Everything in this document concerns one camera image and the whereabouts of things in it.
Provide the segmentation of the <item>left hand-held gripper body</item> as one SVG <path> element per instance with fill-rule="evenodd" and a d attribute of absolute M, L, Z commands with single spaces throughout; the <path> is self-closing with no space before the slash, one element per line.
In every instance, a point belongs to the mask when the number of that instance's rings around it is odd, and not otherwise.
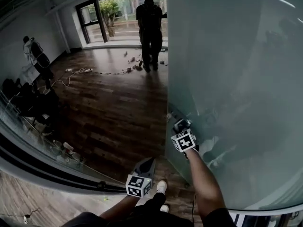
<path fill-rule="evenodd" d="M 155 172 L 155 158 L 149 157 L 138 162 L 128 175 L 125 188 L 127 195 L 142 198 L 151 190 Z"/>

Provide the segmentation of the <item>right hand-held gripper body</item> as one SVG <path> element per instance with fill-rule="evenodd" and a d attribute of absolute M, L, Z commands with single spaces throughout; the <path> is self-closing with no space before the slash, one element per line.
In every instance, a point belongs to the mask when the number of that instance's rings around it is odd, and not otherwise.
<path fill-rule="evenodd" d="M 192 133 L 190 126 L 191 122 L 189 120 L 180 119 L 175 122 L 172 128 L 172 132 L 175 134 L 171 136 L 171 140 L 175 149 L 179 152 L 185 153 L 191 148 L 198 152 L 196 137 Z"/>

